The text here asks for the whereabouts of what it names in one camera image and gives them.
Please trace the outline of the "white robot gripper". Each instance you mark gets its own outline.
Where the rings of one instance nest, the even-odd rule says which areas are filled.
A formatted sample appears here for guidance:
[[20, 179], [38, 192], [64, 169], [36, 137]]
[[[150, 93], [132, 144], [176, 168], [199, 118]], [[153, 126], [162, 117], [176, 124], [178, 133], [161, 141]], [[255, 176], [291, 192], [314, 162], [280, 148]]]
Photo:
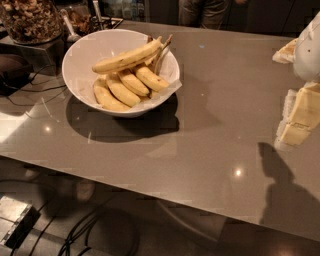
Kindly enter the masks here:
[[297, 38], [272, 56], [277, 63], [293, 62], [295, 74], [308, 81], [298, 91], [290, 89], [284, 100], [274, 146], [291, 150], [301, 145], [320, 124], [320, 12]]

